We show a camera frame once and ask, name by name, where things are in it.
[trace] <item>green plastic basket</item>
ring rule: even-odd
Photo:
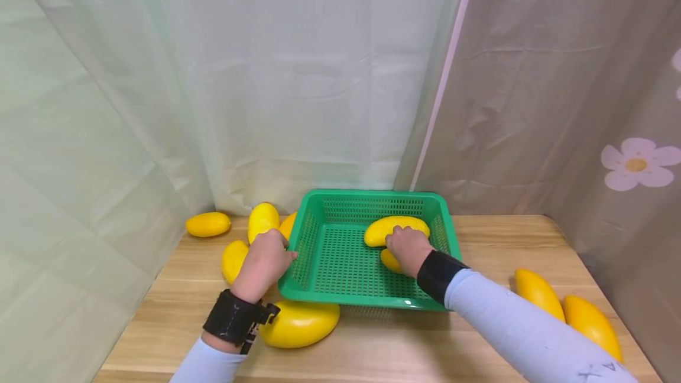
[[[290,237],[299,257],[279,280],[283,297],[343,305],[444,310],[416,281],[382,265],[382,248],[364,230],[386,216],[414,216],[430,243],[461,259],[447,203],[430,192],[313,190],[305,195]]]

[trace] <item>toy mango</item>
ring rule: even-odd
[[[248,243],[252,244],[255,237],[270,229],[279,229],[279,213],[273,205],[260,203],[252,210],[248,217]]]
[[[232,227],[232,221],[224,213],[209,212],[188,218],[184,227],[193,236],[216,236],[229,231],[229,228]]]
[[[260,338],[275,348],[303,348],[331,334],[341,317],[333,303],[282,300],[274,303],[281,311],[270,324],[260,326]]]
[[[227,283],[232,284],[236,280],[237,275],[241,272],[246,254],[248,254],[248,245],[241,240],[232,241],[225,247],[222,252],[222,275]]]
[[[614,359],[622,362],[622,348],[617,341],[615,330],[603,312],[577,296],[565,296],[563,306],[569,326],[610,353]]]
[[[515,290],[518,296],[565,322],[556,292],[541,276],[529,270],[515,270]]]
[[[381,262],[390,271],[395,272],[395,274],[404,274],[402,268],[400,267],[399,262],[397,261],[395,256],[393,256],[393,253],[391,253],[389,249],[384,249],[381,251]]]
[[[369,225],[367,231],[364,232],[364,243],[369,247],[384,246],[385,237],[393,234],[395,226],[401,228],[410,226],[411,229],[421,231],[426,234],[426,236],[430,236],[430,228],[419,218],[414,218],[412,216],[389,216],[387,218],[379,219]]]
[[[291,231],[294,229],[294,223],[296,222],[296,215],[297,212],[294,212],[291,216],[286,217],[279,226],[279,232],[281,232],[286,239],[290,239],[291,237]]]

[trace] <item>wrist strap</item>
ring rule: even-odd
[[[279,311],[271,303],[268,306],[248,303],[224,290],[203,324],[203,330],[236,347],[242,346],[241,353],[245,355],[255,339],[257,326],[274,320]]]
[[[458,259],[443,252],[433,250],[433,252],[427,255],[423,265],[421,265],[421,269],[416,276],[416,283],[427,295],[444,305],[445,293],[449,283],[451,283],[458,271],[467,270],[467,268],[469,267],[464,265],[463,262],[458,261]]]

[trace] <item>curtain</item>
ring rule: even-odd
[[[91,378],[194,213],[390,189],[457,4],[0,0],[0,379]]]
[[[439,109],[422,101],[395,180],[439,192],[452,213],[554,218],[669,381],[681,374],[680,4],[470,0]]]
[[[205,172],[164,158],[33,0],[0,0],[0,380],[92,378],[182,235]]]

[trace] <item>flower print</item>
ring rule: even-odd
[[[606,174],[605,185],[611,190],[628,191],[639,183],[643,186],[667,186],[674,174],[664,166],[681,163],[677,147],[655,146],[644,138],[629,138],[622,142],[622,152],[612,145],[601,151],[601,163],[612,172]]]
[[[672,57],[672,66],[678,72],[681,72],[681,50],[674,53],[674,56]],[[676,89],[676,97],[678,100],[681,100],[681,86]]]

